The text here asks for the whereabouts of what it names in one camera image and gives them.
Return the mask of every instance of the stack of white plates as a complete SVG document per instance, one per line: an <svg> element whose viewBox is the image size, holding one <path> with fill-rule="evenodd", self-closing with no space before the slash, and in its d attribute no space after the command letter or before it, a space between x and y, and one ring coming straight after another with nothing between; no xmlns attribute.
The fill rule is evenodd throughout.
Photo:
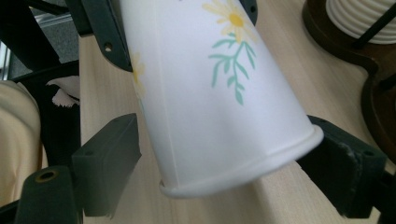
<svg viewBox="0 0 396 224"><path fill-rule="evenodd" d="M327 0L326 10L335 26L347 35L359 38L395 3L396 0ZM370 42L396 43L396 19Z"/></svg>

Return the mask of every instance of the chair leg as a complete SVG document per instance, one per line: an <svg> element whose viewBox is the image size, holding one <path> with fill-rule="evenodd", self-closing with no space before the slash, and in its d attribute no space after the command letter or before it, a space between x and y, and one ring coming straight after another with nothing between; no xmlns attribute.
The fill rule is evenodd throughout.
<svg viewBox="0 0 396 224"><path fill-rule="evenodd" d="M60 64L58 54L23 0L0 2L0 40L33 71Z"/></svg>

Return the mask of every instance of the beige cloth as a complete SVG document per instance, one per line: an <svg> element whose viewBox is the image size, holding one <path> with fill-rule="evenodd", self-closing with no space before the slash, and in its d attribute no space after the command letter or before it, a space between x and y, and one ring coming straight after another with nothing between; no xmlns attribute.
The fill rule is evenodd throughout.
<svg viewBox="0 0 396 224"><path fill-rule="evenodd" d="M12 81L0 81L0 158L2 206L18 200L26 177L46 165L35 100Z"/></svg>

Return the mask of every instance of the light wood surface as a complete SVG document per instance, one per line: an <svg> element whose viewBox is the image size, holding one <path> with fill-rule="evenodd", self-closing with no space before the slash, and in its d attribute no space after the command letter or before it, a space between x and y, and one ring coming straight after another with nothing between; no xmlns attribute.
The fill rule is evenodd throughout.
<svg viewBox="0 0 396 224"><path fill-rule="evenodd" d="M304 0L258 0L257 29L309 115L327 119L375 146L360 107L367 75L321 49L302 22ZM115 216L86 217L84 223L233 224L376 223L340 217L296 162L237 189L192 200L159 191L161 180L131 73L104 59L93 36L80 39L81 129L85 143L115 117L136 113L142 158L123 192ZM394 171L389 162L388 169Z"/></svg>

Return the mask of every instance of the paper cup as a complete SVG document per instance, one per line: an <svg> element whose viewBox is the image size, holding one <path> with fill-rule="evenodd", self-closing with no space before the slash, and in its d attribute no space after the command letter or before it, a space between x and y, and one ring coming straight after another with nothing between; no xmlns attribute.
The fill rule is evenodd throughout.
<svg viewBox="0 0 396 224"><path fill-rule="evenodd" d="M335 26L358 39L395 3L394 0L327 0L326 10ZM369 42L396 43L396 20L391 21Z"/></svg>
<svg viewBox="0 0 396 224"><path fill-rule="evenodd" d="M166 195L247 183L322 140L238 1L120 6Z"/></svg>

